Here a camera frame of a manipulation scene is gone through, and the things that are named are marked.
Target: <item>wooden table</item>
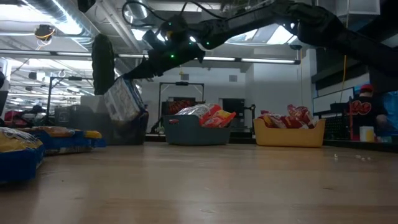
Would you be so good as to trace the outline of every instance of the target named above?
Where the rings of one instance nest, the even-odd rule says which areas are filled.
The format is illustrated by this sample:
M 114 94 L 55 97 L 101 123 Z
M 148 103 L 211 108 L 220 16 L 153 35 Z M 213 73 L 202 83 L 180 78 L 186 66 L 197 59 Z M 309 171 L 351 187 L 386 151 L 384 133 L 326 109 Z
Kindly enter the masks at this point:
M 0 223 L 398 222 L 385 152 L 148 142 L 47 157 L 38 173 L 0 187 Z

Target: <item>red snack bag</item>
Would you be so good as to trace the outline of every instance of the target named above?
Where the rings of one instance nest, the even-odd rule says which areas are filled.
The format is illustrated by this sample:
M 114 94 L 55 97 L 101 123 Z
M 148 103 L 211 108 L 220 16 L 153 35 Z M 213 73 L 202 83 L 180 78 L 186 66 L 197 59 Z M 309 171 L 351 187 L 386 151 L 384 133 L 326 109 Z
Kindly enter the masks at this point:
M 235 112 L 229 113 L 227 111 L 219 110 L 203 124 L 203 127 L 223 128 L 229 124 L 235 116 Z
M 307 125 L 292 116 L 283 116 L 280 120 L 285 124 L 286 128 L 307 128 Z
M 221 107 L 217 104 L 206 103 L 201 105 L 192 106 L 180 110 L 176 115 L 196 115 L 199 117 L 199 123 L 201 126 L 217 111 L 221 110 Z
M 274 127 L 276 128 L 286 128 L 286 125 L 284 124 L 284 122 L 282 121 L 282 117 L 281 115 L 278 114 L 270 114 L 267 115 L 269 117 L 269 119 L 272 121 L 272 123 L 274 124 Z
M 308 108 L 306 108 L 305 106 L 295 107 L 293 105 L 288 105 L 287 111 L 289 112 L 289 115 L 305 123 L 310 129 L 315 127 L 315 125 L 313 124 L 313 117 Z

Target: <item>red cap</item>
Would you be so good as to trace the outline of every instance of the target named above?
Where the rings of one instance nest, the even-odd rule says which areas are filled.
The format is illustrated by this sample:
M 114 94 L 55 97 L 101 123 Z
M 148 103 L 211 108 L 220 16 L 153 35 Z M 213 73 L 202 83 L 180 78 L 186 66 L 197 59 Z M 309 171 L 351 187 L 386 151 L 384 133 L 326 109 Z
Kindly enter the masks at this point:
M 361 90 L 371 90 L 371 91 L 374 91 L 374 88 L 373 88 L 372 84 L 365 84 L 365 85 L 361 86 Z

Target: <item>fluorescent light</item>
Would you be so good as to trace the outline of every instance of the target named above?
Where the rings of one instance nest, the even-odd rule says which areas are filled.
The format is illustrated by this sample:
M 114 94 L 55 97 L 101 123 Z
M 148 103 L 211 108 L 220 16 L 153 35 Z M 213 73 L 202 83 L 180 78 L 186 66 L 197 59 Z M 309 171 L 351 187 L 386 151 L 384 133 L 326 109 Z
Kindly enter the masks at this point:
M 80 90 L 78 88 L 75 88 L 75 87 L 68 87 L 67 90 L 74 91 L 75 93 L 79 93 L 80 92 Z
M 161 34 L 157 34 L 156 36 L 159 40 L 165 42 L 165 39 L 163 38 L 163 36 Z
M 279 60 L 279 59 L 265 59 L 265 58 L 242 58 L 242 62 L 254 62 L 254 63 L 288 63 L 293 64 L 295 60 Z
M 267 44 L 284 44 L 286 43 L 293 34 L 288 32 L 283 26 L 279 26 L 272 37 L 268 40 Z
M 144 34 L 146 33 L 143 30 L 137 30 L 137 29 L 131 29 L 132 34 L 134 34 L 135 38 L 137 40 L 142 40 L 142 37 L 144 36 Z
M 69 84 L 67 84 L 66 82 L 63 82 L 63 81 L 60 81 L 60 84 L 64 85 L 64 86 L 70 86 Z
M 8 93 L 9 96 L 33 96 L 33 97 L 42 97 L 42 98 L 48 98 L 49 96 L 47 94 L 29 94 L 29 93 Z M 51 95 L 51 97 L 81 97 L 78 95 Z
M 0 50 L 0 54 L 51 55 L 50 52 L 39 51 L 39 50 Z
M 297 39 L 297 36 L 294 35 L 292 38 L 290 38 L 290 40 L 287 41 L 288 44 L 291 44 L 293 41 L 295 41 Z
M 91 53 L 80 53 L 80 52 L 57 52 L 61 56 L 81 56 L 81 57 L 91 57 Z
M 119 54 L 119 58 L 142 58 L 143 56 L 147 57 L 147 55 Z
M 217 61 L 225 61 L 225 62 L 233 62 L 235 61 L 235 58 L 229 58 L 229 57 L 204 57 L 204 60 L 217 60 Z
M 21 98 L 10 99 L 10 100 L 12 100 L 12 101 L 16 101 L 16 102 L 23 102 L 23 101 L 24 101 L 24 100 L 23 100 L 23 99 L 21 99 Z

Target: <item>black bin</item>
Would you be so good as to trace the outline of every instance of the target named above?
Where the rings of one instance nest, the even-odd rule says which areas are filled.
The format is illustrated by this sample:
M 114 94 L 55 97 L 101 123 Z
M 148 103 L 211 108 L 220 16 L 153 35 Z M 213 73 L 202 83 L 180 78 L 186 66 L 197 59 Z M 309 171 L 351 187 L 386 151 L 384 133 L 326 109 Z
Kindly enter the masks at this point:
M 166 141 L 181 146 L 225 145 L 231 133 L 231 128 L 204 128 L 195 115 L 165 116 L 164 128 Z

